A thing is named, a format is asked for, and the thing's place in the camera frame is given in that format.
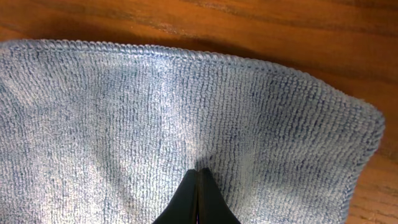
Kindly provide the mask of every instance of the wood grain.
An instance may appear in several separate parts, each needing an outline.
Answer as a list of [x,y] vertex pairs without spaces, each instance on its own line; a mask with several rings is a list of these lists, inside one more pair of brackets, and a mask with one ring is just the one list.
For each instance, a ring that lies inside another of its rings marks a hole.
[[398,1],[0,0],[0,40],[160,44],[294,67],[377,106],[381,146],[347,223],[398,223]]

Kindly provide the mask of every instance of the towel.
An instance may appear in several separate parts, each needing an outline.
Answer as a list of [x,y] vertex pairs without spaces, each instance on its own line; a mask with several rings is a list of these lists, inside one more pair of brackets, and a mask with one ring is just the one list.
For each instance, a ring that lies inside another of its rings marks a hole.
[[275,63],[0,43],[0,223],[152,223],[209,167],[242,223],[344,223],[382,114]]

